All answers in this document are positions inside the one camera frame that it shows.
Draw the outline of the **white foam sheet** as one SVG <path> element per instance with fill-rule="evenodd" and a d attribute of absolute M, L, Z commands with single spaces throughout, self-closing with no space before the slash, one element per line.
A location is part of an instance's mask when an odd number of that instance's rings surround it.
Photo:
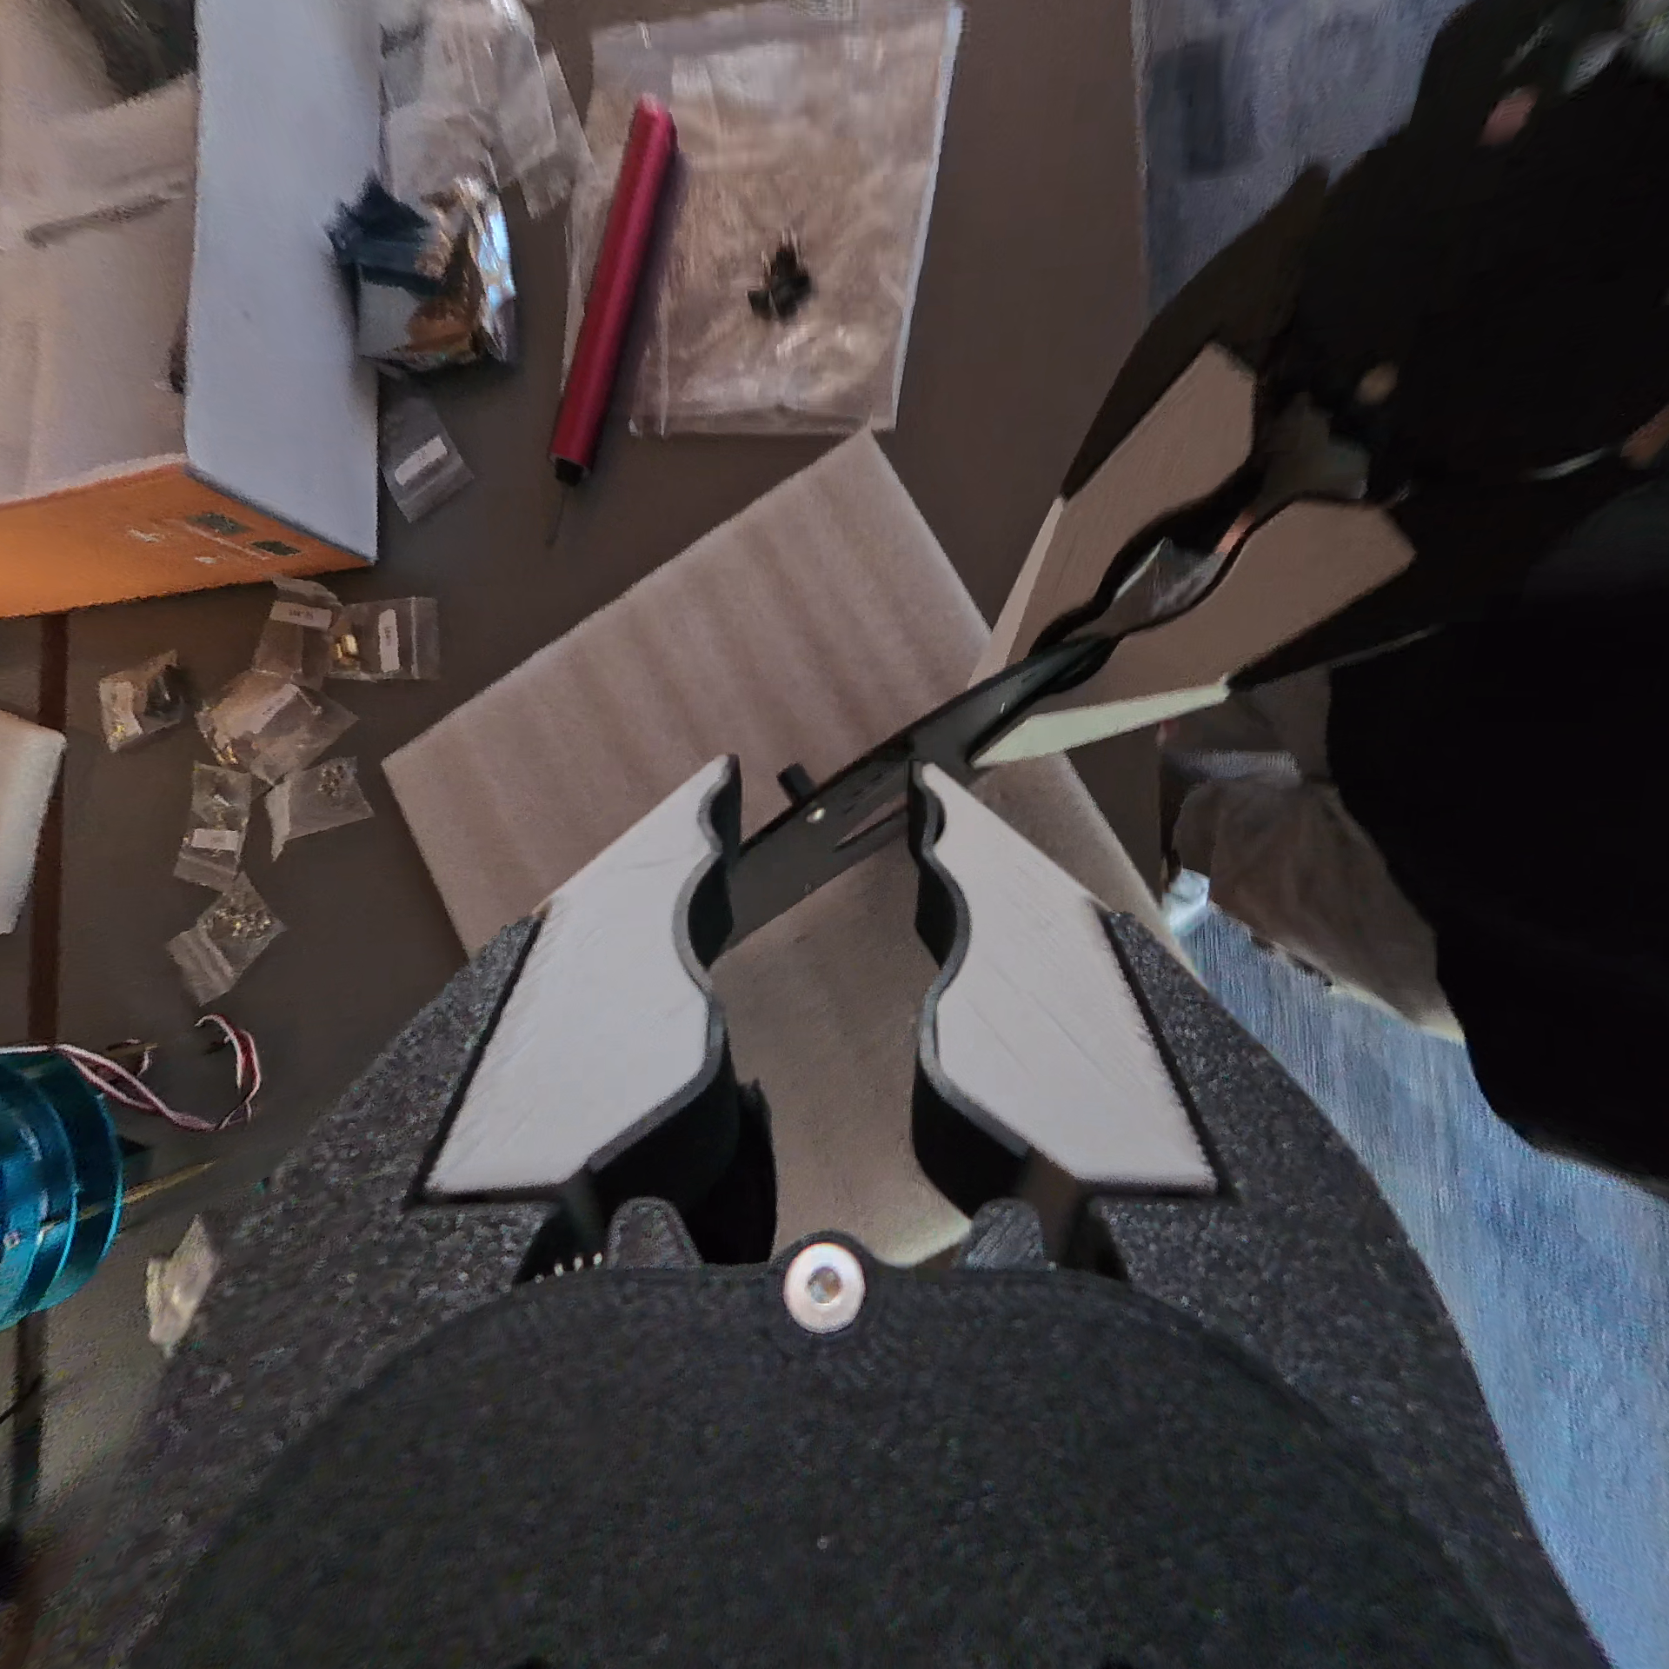
<path fill-rule="evenodd" d="M 989 631 L 874 442 L 836 446 L 385 764 L 467 954 L 526 917 L 701 766 L 737 756 L 743 835 L 779 772 L 828 780 L 959 696 Z M 761 1084 L 779 1247 L 818 1231 L 920 1264 L 967 1223 L 910 1143 L 934 962 L 902 841 L 715 966 Z"/>

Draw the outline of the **small clear parts bag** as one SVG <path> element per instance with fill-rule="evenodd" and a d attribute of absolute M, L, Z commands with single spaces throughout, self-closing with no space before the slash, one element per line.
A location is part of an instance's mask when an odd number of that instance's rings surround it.
<path fill-rule="evenodd" d="M 204 764 L 192 768 L 191 805 L 173 863 L 177 881 L 214 893 L 236 885 L 256 786 L 254 776 L 240 770 Z"/>
<path fill-rule="evenodd" d="M 284 933 L 246 873 L 238 873 L 230 889 L 216 895 L 165 952 L 196 1008 L 208 1010 Z"/>
<path fill-rule="evenodd" d="M 125 754 L 179 728 L 191 710 L 191 682 L 175 650 L 97 680 L 97 720 L 109 754 Z"/>
<path fill-rule="evenodd" d="M 250 672 L 318 692 L 328 678 L 342 603 L 328 587 L 302 577 L 278 577 L 274 591 Z"/>
<path fill-rule="evenodd" d="M 324 760 L 355 716 L 276 674 L 242 672 L 196 712 L 210 758 L 272 788 Z"/>

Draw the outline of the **red handled screwdriver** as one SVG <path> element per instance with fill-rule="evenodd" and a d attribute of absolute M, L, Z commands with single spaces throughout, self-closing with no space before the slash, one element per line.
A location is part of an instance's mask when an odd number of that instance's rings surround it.
<path fill-rule="evenodd" d="M 675 120 L 655 96 L 636 102 L 570 370 L 548 444 L 556 501 L 546 547 L 558 541 L 570 493 L 594 472 L 640 291 L 657 243 L 661 205 L 677 158 Z"/>

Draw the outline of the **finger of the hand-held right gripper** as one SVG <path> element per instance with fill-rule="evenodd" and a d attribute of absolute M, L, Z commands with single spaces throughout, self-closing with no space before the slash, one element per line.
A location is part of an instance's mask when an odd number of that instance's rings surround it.
<path fill-rule="evenodd" d="M 1053 758 L 1216 706 L 1244 670 L 1410 563 L 1412 545 L 1377 507 L 1283 507 L 1246 535 L 1186 611 L 1124 637 L 1091 680 L 1045 700 L 973 752 L 971 766 Z"/>
<path fill-rule="evenodd" d="M 1055 621 L 1095 601 L 1138 533 L 1248 462 L 1257 372 L 1287 323 L 1327 188 L 1327 172 L 1301 172 L 1142 331 L 1033 537 L 973 682 L 1031 654 Z"/>

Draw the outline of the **person's beige trouser leg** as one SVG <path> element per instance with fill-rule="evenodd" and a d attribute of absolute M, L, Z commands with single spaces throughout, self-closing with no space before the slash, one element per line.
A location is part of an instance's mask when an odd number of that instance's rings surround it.
<path fill-rule="evenodd" d="M 1452 1044 L 1434 935 L 1337 790 L 1289 754 L 1184 750 L 1172 853 L 1212 905 L 1345 996 Z"/>

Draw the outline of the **small bag with brass parts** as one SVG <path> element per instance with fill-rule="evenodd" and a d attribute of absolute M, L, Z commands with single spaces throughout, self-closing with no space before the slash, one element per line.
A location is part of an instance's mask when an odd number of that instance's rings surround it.
<path fill-rule="evenodd" d="M 405 597 L 342 607 L 328 641 L 330 682 L 435 682 L 441 676 L 439 605 Z"/>

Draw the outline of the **person's black clothing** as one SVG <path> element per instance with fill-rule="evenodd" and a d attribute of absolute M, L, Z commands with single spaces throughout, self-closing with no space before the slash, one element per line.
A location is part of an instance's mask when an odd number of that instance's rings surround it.
<path fill-rule="evenodd" d="M 1327 766 L 1434 941 L 1488 1107 L 1665 1195 L 1665 480 L 1522 591 L 1329 680 Z"/>

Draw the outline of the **dark grey desk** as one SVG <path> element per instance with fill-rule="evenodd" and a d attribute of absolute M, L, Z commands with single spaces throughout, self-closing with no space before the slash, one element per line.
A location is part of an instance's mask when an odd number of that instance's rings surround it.
<path fill-rule="evenodd" d="M 111 1483 L 165 1368 L 149 1342 L 147 1264 L 194 1219 L 222 1237 L 316 1121 L 465 962 L 381 764 L 457 704 L 679 555 L 826 438 L 632 438 L 612 426 L 594 480 L 566 503 L 546 460 L 568 293 L 566 223 L 506 209 L 522 348 L 433 394 L 473 484 L 419 525 L 381 497 L 381 559 L 345 599 L 425 595 L 441 607 L 439 682 L 336 684 L 355 714 L 340 752 L 361 766 L 371 821 L 294 845 L 272 867 L 254 817 L 254 885 L 284 925 L 226 1000 L 264 1064 L 256 1115 L 220 1135 L 125 1119 L 153 1149 L 139 1201 L 95 1278 L 34 1324 L 45 1372 L 43 1467 L 4 1606 L 4 1666 L 55 1658 L 81 1562 L 111 1521 Z M 1144 323 L 1142 199 L 1126 5 L 965 5 L 942 168 L 912 311 L 894 472 L 991 621 L 1114 370 Z M 47 819 L 28 931 L 30 970 L 4 952 L 4 1040 L 87 1048 L 147 1040 L 175 1103 L 222 1113 L 226 1054 L 206 1050 L 167 943 L 208 903 L 173 875 L 206 762 L 194 718 L 113 756 L 97 678 L 177 650 L 192 694 L 246 664 L 268 587 L 210 591 L 6 629 L 32 672 L 32 718 L 69 754 Z"/>

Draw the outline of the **large clear plastic bag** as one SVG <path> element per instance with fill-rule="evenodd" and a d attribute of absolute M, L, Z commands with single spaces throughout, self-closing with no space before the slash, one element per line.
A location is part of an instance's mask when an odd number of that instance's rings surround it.
<path fill-rule="evenodd" d="M 570 364 L 636 102 L 677 158 L 614 410 L 636 436 L 896 426 L 946 136 L 957 5 L 749 5 L 590 36 L 596 174 L 568 211 Z M 787 325 L 745 293 L 783 237 L 814 297 Z"/>

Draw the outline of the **small cardboard box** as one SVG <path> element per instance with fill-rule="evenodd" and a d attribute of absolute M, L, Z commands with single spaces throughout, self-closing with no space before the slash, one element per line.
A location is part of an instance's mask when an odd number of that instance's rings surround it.
<path fill-rule="evenodd" d="M 369 5 L 194 5 L 125 98 L 4 5 L 2 617 L 373 565 L 377 392 L 330 213 L 379 158 Z"/>

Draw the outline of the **small grey labelled bag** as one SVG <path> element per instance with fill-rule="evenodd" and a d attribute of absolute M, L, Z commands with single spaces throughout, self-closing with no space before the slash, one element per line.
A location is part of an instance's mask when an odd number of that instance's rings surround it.
<path fill-rule="evenodd" d="M 379 418 L 379 468 L 405 525 L 421 523 L 473 486 L 473 472 L 439 410 L 413 390 L 387 390 Z"/>

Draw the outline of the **pile of small black parts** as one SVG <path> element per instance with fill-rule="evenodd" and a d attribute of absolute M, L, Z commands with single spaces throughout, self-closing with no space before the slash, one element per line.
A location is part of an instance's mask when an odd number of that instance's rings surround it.
<path fill-rule="evenodd" d="M 814 297 L 816 283 L 793 237 L 783 237 L 765 257 L 761 279 L 747 293 L 747 305 L 755 319 L 787 325 Z"/>

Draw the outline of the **crumpled clear plastic bag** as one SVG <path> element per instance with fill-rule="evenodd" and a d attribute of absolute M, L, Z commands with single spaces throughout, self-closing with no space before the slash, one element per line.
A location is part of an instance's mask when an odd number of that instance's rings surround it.
<path fill-rule="evenodd" d="M 568 80 L 520 3 L 379 5 L 381 186 L 427 203 L 461 182 L 518 191 L 530 219 L 594 176 Z"/>

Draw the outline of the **small white foam piece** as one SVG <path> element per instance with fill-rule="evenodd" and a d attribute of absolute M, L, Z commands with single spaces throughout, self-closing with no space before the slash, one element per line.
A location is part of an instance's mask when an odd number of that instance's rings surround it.
<path fill-rule="evenodd" d="M 55 730 L 2 714 L 2 935 L 26 909 L 36 853 L 67 742 Z"/>

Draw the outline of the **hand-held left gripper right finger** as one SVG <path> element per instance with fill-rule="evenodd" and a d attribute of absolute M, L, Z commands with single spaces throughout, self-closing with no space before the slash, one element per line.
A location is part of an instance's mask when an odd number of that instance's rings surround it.
<path fill-rule="evenodd" d="M 910 857 L 936 964 L 910 1145 L 932 1187 L 957 1209 L 1214 1197 L 1110 911 L 938 766 L 910 774 Z"/>

